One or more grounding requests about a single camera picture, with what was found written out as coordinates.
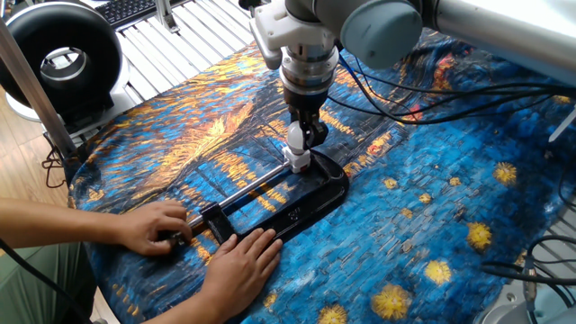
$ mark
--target finger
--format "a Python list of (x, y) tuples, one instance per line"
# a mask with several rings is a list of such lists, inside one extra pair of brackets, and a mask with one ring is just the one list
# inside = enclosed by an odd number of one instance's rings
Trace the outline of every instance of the finger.
[(190, 242), (192, 240), (192, 229), (190, 229), (188, 223), (178, 218), (172, 218), (172, 217), (161, 218), (160, 222), (156, 226), (156, 230), (178, 231), (182, 233), (182, 236), (184, 236), (184, 240), (186, 242)]
[(270, 241), (274, 238), (274, 235), (276, 235), (276, 231), (273, 229), (269, 229), (266, 232), (264, 232), (264, 234), (262, 234), (256, 240), (256, 242), (254, 242), (254, 244), (252, 245), (250, 250), (247, 252), (247, 254), (250, 255), (251, 257), (253, 257), (254, 259), (257, 259), (258, 257), (260, 257), (260, 255), (262, 254), (262, 251), (264, 251), (264, 249), (266, 248), (268, 243), (270, 243)]
[(276, 267), (278, 266), (278, 264), (280, 263), (280, 254), (277, 254), (272, 261), (266, 266), (266, 268), (264, 268), (264, 270), (262, 271), (262, 278), (264, 280), (268, 280), (268, 278), (270, 277), (270, 275), (274, 272), (274, 269), (276, 269)]
[(231, 250), (234, 249), (237, 242), (238, 236), (236, 234), (232, 234), (232, 236), (230, 236), (226, 242), (222, 243), (218, 251), (216, 251), (214, 254), (214, 257), (221, 257), (225, 254), (228, 254)]
[(162, 203), (165, 204), (165, 205), (182, 207), (182, 203), (179, 202), (179, 201), (176, 201), (176, 200), (174, 200), (174, 199), (166, 199), (166, 200), (162, 201)]
[(186, 221), (186, 208), (182, 206), (164, 205), (161, 209), (162, 213), (169, 217), (178, 218)]
[(148, 244), (141, 251), (143, 256), (162, 256), (170, 253), (172, 244), (168, 240), (159, 242), (148, 242)]
[(282, 248), (282, 245), (283, 242), (281, 239), (277, 239), (276, 241), (274, 241), (274, 243), (272, 243), (272, 245), (268, 247), (266, 251), (264, 251), (264, 253), (262, 253), (262, 256), (260, 256), (258, 260), (256, 260), (256, 268), (259, 269), (260, 271), (263, 271), (270, 264), (270, 262), (272, 262), (272, 260), (274, 260), (274, 258), (278, 255), (280, 249)]
[(252, 233), (248, 234), (248, 236), (242, 239), (240, 244), (238, 244), (239, 251), (242, 253), (247, 253), (254, 242), (256, 242), (256, 240), (262, 235), (262, 233), (264, 233), (263, 229), (254, 229)]

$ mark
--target blue patterned tablecloth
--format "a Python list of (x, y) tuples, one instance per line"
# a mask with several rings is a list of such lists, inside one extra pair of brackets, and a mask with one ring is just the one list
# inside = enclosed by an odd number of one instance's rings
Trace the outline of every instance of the blue patterned tablecloth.
[[(454, 90), (553, 82), (431, 31), (402, 62), (370, 73)], [(411, 110), (442, 97), (372, 85)], [(371, 109), (343, 68), (330, 93)], [(470, 97), (417, 118), (489, 100)], [(497, 111), (534, 100), (506, 103)], [(381, 103), (395, 112), (406, 109)], [(416, 127), (327, 101), (321, 119), (330, 134), (318, 149), (344, 167), (349, 195), (285, 244), (277, 271), (237, 320), (471, 322), (504, 284), (481, 273), (480, 262), (516, 260), (561, 206), (555, 187), (576, 133), (570, 127), (553, 144), (547, 139), (572, 107), (571, 100), (555, 97), (515, 114)], [(80, 148), (67, 162), (70, 204), (121, 213), (176, 199), (195, 214), (277, 166), (288, 123), (277, 71), (269, 71), (257, 47), (249, 46), (119, 116)], [(246, 230), (311, 189), (300, 176), (287, 179), (233, 213), (234, 226)], [(573, 184), (568, 177), (566, 190)], [(207, 230), (190, 247), (160, 258), (122, 247), (87, 247), (103, 295), (118, 319), (131, 324), (197, 292), (218, 245)]]

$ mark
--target wooden floor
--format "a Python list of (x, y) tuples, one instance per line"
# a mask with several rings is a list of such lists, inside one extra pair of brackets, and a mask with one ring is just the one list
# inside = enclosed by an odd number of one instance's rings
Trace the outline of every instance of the wooden floor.
[[(46, 170), (41, 162), (50, 153), (50, 144), (42, 136), (39, 123), (26, 121), (6, 104), (5, 91), (0, 87), (0, 197), (24, 199), (66, 206), (68, 188), (50, 189), (46, 186)], [(50, 171), (50, 184), (64, 180), (62, 169)], [(92, 320), (104, 319), (119, 324), (106, 300), (96, 292)]]

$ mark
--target hand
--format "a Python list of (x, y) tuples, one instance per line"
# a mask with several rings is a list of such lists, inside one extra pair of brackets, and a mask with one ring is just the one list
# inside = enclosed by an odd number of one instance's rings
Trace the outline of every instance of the hand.
[(256, 229), (238, 245), (238, 237), (232, 235), (212, 258), (197, 296), (217, 308), (222, 322), (248, 307), (278, 266), (282, 241), (277, 239), (265, 250), (275, 234), (273, 229)]
[(156, 242), (160, 230), (179, 231), (186, 241), (192, 240), (192, 230), (186, 223), (186, 208), (180, 202), (149, 203), (115, 217), (114, 221), (118, 230), (116, 243), (143, 256), (164, 255), (172, 249), (168, 240)]

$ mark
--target green pants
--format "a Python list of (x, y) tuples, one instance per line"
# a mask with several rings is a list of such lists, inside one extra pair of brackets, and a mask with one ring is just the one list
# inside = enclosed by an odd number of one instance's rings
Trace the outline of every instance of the green pants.
[[(92, 313), (95, 279), (80, 243), (20, 248), (16, 252), (72, 295), (85, 314)], [(8, 255), (0, 256), (1, 324), (80, 322), (68, 303), (56, 292), (22, 269)]]

